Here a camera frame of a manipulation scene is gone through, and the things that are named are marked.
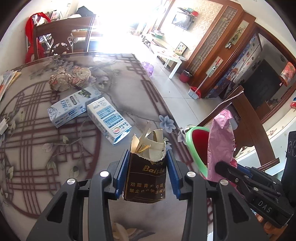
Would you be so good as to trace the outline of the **right hand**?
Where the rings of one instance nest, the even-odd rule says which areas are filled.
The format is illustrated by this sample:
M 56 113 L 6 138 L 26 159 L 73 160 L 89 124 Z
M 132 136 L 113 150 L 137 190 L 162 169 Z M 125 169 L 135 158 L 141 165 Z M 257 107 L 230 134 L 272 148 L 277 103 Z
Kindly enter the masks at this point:
M 258 213 L 256 213 L 255 216 L 259 223 L 263 225 L 264 231 L 269 235 L 269 240 L 277 240 L 287 228 L 287 225 L 283 226 L 282 228 L 275 227 Z

